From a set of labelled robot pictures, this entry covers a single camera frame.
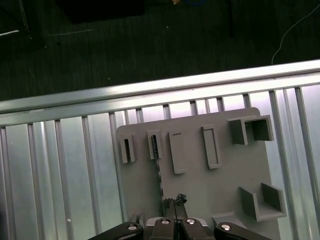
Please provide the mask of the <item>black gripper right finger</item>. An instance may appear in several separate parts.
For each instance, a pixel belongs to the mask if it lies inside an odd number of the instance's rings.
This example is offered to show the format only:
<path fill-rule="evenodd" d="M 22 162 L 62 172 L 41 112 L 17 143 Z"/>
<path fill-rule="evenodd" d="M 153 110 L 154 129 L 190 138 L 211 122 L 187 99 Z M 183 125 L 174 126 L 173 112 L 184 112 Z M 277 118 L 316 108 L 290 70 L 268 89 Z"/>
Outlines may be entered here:
<path fill-rule="evenodd" d="M 210 229 L 200 220 L 188 217 L 185 201 L 175 201 L 178 230 L 186 240 L 267 240 L 266 236 L 231 222 L 220 222 Z"/>

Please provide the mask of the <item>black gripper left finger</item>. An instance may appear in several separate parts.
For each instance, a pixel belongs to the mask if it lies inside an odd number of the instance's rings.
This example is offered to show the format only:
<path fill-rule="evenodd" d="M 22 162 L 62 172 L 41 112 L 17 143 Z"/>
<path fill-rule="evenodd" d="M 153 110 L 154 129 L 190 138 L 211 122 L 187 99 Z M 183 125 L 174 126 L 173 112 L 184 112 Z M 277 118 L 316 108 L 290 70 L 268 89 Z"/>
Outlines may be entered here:
<path fill-rule="evenodd" d="M 145 225 L 138 221 L 127 221 L 94 237 L 92 240 L 173 240 L 176 222 L 170 216 L 175 214 L 173 199 L 163 201 L 164 216 L 150 218 Z"/>

